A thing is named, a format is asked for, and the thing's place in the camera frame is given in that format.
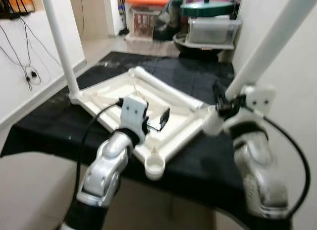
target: tiled floor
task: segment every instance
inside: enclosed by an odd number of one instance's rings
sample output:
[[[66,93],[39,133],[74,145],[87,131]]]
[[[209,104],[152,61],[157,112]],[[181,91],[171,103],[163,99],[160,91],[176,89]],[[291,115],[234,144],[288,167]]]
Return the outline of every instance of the tiled floor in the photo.
[[[83,43],[87,65],[110,51],[127,52],[122,37]],[[0,131],[0,147],[7,136]],[[75,164],[54,156],[25,153],[0,159],[0,229],[50,230],[69,204]],[[199,204],[124,180],[104,229],[239,230],[229,218]]]

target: table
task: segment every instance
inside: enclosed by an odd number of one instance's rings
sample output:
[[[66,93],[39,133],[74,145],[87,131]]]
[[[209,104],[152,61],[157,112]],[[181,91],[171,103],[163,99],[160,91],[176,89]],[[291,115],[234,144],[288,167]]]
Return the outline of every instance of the table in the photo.
[[[214,104],[212,84],[227,87],[234,77],[230,63],[185,58],[152,57],[111,52],[78,78],[81,89],[141,65],[165,83],[209,104]],[[72,105],[65,87],[11,128],[1,157],[21,152],[45,152],[76,160],[84,129],[92,117]],[[99,145],[109,137],[100,124],[91,129],[83,163],[89,165]],[[242,180],[233,161],[231,138],[199,134],[166,165],[159,181],[146,178],[144,166],[132,157],[123,176],[221,209],[246,229],[289,230],[290,221],[265,221],[246,212]]]

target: white pole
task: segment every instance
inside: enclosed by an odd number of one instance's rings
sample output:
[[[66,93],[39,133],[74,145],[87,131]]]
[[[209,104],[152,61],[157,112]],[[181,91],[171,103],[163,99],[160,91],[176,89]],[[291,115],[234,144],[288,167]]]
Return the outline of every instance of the white pole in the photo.
[[[68,88],[69,88],[69,98],[72,102],[76,102],[77,98],[81,96],[81,92],[78,88],[78,84],[76,81],[76,77],[74,71],[71,66],[71,62],[69,59],[69,55],[67,54],[67,50],[65,47],[65,43],[63,41],[63,37],[61,34],[60,27],[58,25],[58,21],[56,18],[56,14],[54,11],[54,6],[52,0],[42,0],[45,8],[46,15],[49,20],[49,24],[51,27],[52,35],[55,41],[56,49],[58,52],[59,59],[61,61],[61,65],[64,70],[64,74],[67,80]]]
[[[316,1],[288,1],[268,34],[226,90],[228,100],[232,100],[236,95],[239,95],[244,85],[256,84],[313,9]],[[222,118],[218,116],[217,111],[212,110],[203,123],[203,130],[207,135],[218,135],[222,130],[222,124]]]

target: teal lid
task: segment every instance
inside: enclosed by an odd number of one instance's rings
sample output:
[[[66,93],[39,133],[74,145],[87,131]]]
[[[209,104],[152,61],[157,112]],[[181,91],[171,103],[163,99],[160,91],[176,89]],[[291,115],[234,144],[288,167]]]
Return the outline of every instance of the teal lid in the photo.
[[[181,5],[181,15],[186,17],[215,17],[232,12],[233,3],[229,1],[194,2]]]

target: black tablecloth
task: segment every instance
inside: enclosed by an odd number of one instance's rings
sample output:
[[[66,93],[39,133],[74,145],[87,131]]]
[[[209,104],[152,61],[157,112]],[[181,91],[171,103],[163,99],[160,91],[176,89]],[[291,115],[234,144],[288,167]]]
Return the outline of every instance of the black tablecloth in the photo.
[[[214,104],[212,84],[218,80],[226,87],[234,77],[229,63],[202,62],[192,59],[150,57],[111,52],[103,61],[78,78],[81,89],[141,65],[148,72],[187,94]],[[21,152],[44,152],[76,160],[80,140],[91,116],[72,105],[65,87],[40,105],[10,130],[1,157]],[[98,146],[109,133],[96,123],[87,139],[83,163],[90,164]],[[123,176],[226,211],[242,225],[256,229],[255,218],[245,208],[243,185],[233,162],[230,137],[198,135],[166,165],[159,181],[150,181],[144,166],[132,157]]]

